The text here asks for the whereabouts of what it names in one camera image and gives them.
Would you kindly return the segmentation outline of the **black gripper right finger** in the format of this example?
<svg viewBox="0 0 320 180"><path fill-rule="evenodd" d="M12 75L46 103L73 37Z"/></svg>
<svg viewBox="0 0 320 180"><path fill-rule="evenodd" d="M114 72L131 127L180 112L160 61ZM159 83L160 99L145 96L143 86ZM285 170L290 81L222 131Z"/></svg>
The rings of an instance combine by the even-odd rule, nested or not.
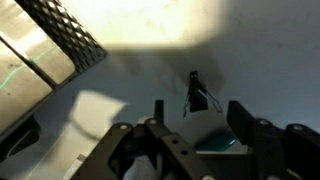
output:
<svg viewBox="0 0 320 180"><path fill-rule="evenodd" d="M254 118L238 101L230 101L227 122L242 145L252 149L260 180L320 180L320 134L293 123L281 129Z"/></svg>

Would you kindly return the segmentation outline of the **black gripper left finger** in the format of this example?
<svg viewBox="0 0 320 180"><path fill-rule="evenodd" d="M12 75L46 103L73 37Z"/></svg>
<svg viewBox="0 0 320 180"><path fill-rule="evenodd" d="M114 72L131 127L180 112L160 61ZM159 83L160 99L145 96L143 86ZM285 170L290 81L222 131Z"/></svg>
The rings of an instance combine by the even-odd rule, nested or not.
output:
<svg viewBox="0 0 320 180"><path fill-rule="evenodd" d="M138 157L146 156L160 180L214 180L212 170L194 149L164 124L164 101L156 100L154 115L133 126L116 123L103 136L71 180L123 180Z"/></svg>

